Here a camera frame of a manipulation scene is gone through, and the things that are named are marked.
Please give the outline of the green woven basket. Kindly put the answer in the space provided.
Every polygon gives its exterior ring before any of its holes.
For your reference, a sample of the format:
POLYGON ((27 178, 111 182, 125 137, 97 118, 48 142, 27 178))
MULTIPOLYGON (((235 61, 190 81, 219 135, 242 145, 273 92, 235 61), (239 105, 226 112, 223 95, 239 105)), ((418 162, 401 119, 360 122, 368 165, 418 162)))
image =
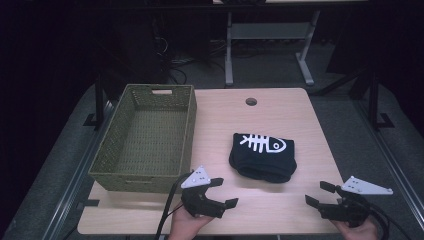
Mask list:
POLYGON ((108 191, 168 192, 191 169, 196 111, 191 85, 127 85, 89 175, 108 191))

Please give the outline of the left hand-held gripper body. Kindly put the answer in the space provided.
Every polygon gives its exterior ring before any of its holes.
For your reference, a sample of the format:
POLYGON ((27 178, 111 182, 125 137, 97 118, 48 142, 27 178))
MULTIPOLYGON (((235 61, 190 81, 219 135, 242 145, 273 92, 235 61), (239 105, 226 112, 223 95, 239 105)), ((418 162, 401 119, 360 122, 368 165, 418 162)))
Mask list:
POLYGON ((181 201, 185 209, 193 216, 204 215, 221 218, 225 208, 224 202, 211 200, 206 196, 209 188, 210 178, 203 166, 194 170, 186 180, 181 183, 181 201))

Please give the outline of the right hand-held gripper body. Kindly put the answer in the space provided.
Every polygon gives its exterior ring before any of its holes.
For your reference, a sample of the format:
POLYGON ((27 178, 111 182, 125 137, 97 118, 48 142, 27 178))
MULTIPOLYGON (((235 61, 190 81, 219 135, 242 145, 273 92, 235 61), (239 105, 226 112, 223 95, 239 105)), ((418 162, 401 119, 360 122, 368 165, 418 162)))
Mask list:
POLYGON ((347 222, 350 228, 355 228, 361 226, 372 215, 380 224, 386 224, 365 195, 392 195, 391 188, 385 188, 354 176, 351 176, 344 184, 335 186, 335 193, 340 198, 336 204, 320 203, 318 212, 323 219, 347 222))

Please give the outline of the aluminium rail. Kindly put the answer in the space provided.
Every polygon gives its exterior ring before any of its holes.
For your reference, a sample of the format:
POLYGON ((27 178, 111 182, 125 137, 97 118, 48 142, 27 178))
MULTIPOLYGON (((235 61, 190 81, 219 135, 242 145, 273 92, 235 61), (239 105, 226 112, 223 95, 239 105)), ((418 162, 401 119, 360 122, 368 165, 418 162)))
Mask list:
POLYGON ((91 166, 94 155, 99 147, 100 141, 105 133, 106 124, 110 120, 111 114, 114 111, 114 106, 110 101, 101 107, 104 114, 104 120, 91 134, 90 141, 85 149, 85 152, 73 172, 64 193, 60 197, 58 204, 54 209, 54 214, 49 221, 49 224, 43 234, 42 240, 58 240, 61 229, 65 223, 67 215, 72 207, 72 204, 79 192, 84 178, 88 174, 88 169, 91 166))
POLYGON ((410 181, 407 179, 404 171, 401 169, 401 166, 397 162, 394 153, 390 150, 386 140, 384 139, 380 129, 375 128, 368 120, 367 110, 364 107, 364 104, 354 100, 353 105, 363 120, 365 126, 367 127, 369 134, 376 142, 380 152, 385 159, 386 165, 388 166, 391 175, 393 176, 400 192, 402 193, 403 198, 412 211, 412 214, 420 228, 424 232, 424 202, 420 199, 410 181))

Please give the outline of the person's right hand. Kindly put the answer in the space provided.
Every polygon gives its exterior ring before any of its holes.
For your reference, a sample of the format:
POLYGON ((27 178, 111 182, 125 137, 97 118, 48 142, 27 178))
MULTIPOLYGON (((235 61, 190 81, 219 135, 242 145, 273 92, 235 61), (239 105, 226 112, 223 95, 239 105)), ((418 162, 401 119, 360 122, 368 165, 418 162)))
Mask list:
POLYGON ((378 229, 371 218, 359 227, 350 228, 347 222, 331 220, 345 240, 378 240, 378 229))

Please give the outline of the black metal stand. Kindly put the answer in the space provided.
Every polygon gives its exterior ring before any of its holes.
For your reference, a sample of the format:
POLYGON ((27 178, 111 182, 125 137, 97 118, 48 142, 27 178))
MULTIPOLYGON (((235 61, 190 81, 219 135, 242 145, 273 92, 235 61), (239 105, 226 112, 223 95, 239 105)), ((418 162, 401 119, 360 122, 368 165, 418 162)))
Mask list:
POLYGON ((99 130, 104 122, 104 88, 102 76, 98 75, 94 84, 95 112, 87 115, 84 126, 91 126, 95 131, 99 130))
POLYGON ((375 71, 369 76, 368 121, 371 127, 378 131, 380 128, 393 128, 394 124, 386 113, 378 112, 379 79, 375 71))

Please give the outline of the black garment with fishbone print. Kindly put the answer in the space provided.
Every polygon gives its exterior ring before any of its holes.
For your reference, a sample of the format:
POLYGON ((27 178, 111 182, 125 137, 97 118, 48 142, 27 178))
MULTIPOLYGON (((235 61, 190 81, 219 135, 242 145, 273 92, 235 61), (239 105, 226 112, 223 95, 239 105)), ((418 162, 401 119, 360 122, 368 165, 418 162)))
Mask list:
POLYGON ((293 140, 235 133, 229 164, 241 176, 269 183, 286 183, 297 169, 293 140))

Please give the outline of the grey metal desk frame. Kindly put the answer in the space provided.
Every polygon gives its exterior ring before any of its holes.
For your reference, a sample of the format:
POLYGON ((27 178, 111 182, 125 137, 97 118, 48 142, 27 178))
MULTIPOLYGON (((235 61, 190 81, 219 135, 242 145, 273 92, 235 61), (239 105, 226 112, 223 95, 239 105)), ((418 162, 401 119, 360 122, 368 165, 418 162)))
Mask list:
POLYGON ((295 54, 296 61, 307 86, 315 84, 306 57, 314 36, 320 11, 312 14, 309 22, 295 23, 233 23, 232 13, 227 14, 225 85, 232 86, 232 41, 233 40, 303 40, 303 49, 295 54))

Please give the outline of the person's left hand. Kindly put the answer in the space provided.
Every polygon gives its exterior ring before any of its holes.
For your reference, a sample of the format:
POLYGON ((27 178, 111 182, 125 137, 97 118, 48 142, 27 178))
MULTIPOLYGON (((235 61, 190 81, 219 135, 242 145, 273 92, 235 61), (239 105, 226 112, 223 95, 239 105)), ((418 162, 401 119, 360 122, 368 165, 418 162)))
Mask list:
POLYGON ((213 220, 210 216, 193 217, 184 205, 179 203, 173 210, 168 240, 193 240, 198 232, 213 220))

